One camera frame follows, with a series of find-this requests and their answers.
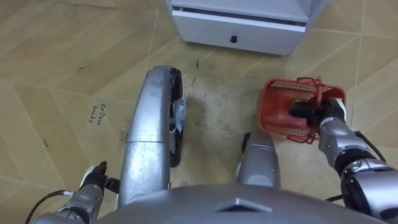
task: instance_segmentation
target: wire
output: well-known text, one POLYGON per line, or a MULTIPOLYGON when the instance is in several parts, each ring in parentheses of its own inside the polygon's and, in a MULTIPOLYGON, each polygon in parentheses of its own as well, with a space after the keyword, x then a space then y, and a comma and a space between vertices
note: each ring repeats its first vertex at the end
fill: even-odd
POLYGON ((336 196, 330 197, 330 198, 328 198, 326 200, 328 202, 335 202, 335 201, 341 200, 341 199, 343 199, 343 195, 336 195, 336 196))
POLYGON ((43 203, 45 200, 49 199, 50 197, 58 196, 58 195, 64 195, 65 192, 69 192, 68 190, 58 190, 54 191, 52 193, 49 193, 48 195, 44 196, 42 199, 40 199, 35 206, 33 206, 32 210, 30 211, 29 215, 26 218, 25 224, 29 224, 30 220, 32 219, 33 214, 35 213, 36 209, 40 206, 41 203, 43 203))
POLYGON ((377 149, 376 146, 374 146, 374 144, 372 144, 367 137, 362 134, 360 131, 355 131, 355 136, 361 138, 371 149, 373 149, 373 151, 377 154, 377 156, 380 157, 380 160, 383 162, 387 162, 386 158, 383 156, 383 154, 381 154, 381 152, 377 149))

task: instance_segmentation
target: basket handle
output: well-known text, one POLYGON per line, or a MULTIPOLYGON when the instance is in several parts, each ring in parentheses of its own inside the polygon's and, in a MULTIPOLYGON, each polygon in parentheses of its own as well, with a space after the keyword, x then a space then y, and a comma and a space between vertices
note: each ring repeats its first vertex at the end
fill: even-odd
POLYGON ((304 84, 310 84, 315 86, 315 97, 317 98, 315 102, 315 106, 319 107, 321 106, 322 102, 322 81, 319 78, 312 78, 312 77, 300 77, 297 78, 297 81, 299 83, 304 83, 304 84))
POLYGON ((293 142, 297 142, 297 143, 307 143, 307 144, 312 144, 315 140, 315 138, 313 137, 308 137, 305 140, 302 139, 302 137, 298 137, 298 136, 289 136, 287 137, 287 139, 293 141, 293 142))

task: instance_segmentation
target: white cabinet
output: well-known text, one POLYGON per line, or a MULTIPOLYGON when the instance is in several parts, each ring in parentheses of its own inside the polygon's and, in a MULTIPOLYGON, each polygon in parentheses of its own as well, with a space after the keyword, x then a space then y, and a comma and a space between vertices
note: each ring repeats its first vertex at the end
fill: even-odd
POLYGON ((288 55, 329 0, 169 0, 187 42, 288 55))

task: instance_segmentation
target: silver robot leg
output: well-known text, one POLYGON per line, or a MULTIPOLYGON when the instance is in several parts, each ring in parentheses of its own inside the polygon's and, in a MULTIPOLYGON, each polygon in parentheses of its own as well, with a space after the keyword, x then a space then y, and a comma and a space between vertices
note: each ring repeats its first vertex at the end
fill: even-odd
POLYGON ((236 169, 239 184, 280 187, 278 156, 271 135, 247 133, 243 141, 242 162, 236 169))

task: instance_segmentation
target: cabinet drawer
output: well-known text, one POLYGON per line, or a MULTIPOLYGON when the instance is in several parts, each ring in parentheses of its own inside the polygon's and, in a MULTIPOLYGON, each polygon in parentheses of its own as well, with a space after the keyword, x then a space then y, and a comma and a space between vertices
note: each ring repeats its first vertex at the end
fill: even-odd
POLYGON ((270 54, 291 54, 305 33, 303 26, 176 10, 172 15, 184 41, 270 54))

